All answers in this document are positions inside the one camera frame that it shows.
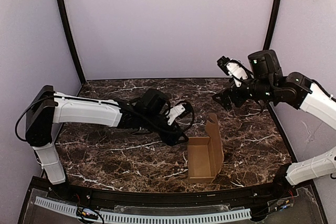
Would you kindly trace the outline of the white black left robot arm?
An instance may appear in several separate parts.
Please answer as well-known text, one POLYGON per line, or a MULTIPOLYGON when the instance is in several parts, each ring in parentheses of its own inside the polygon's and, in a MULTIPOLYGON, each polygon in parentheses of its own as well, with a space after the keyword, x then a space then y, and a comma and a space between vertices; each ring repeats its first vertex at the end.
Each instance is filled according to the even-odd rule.
POLYGON ((53 86, 46 85, 21 114, 25 118, 25 136, 17 138, 28 143, 40 161, 42 169, 52 185, 67 182, 65 170, 51 135, 52 126, 58 123, 87 123, 134 129, 136 134, 145 130, 156 133, 168 146, 188 141, 177 118, 194 116, 194 109, 188 101, 171 105, 163 92, 149 88, 141 97, 133 100, 98 100, 74 97, 56 92, 53 86))

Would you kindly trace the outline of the brown cardboard box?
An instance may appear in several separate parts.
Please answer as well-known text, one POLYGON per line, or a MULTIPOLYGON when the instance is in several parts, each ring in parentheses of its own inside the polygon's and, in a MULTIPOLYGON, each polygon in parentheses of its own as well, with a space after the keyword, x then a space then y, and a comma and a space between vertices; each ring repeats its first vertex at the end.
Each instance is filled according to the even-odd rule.
POLYGON ((217 115, 209 114, 207 137, 190 137, 187 145, 188 182, 212 183, 223 167, 224 152, 217 115))

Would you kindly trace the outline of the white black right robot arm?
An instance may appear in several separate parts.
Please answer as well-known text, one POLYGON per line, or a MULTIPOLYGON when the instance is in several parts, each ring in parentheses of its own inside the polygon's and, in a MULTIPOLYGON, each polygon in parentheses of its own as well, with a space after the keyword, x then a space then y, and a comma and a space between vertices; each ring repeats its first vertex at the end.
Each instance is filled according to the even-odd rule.
MULTIPOLYGON (((309 113, 335 128, 335 98, 317 81, 299 72, 284 76, 274 50, 248 56, 251 69, 239 61, 222 56, 219 68, 230 77, 229 84, 212 98, 225 110, 240 108, 247 100, 274 105, 286 103, 309 113)), ((282 165, 274 177, 276 187, 295 186, 306 180, 335 174, 335 148, 308 160, 282 165)))

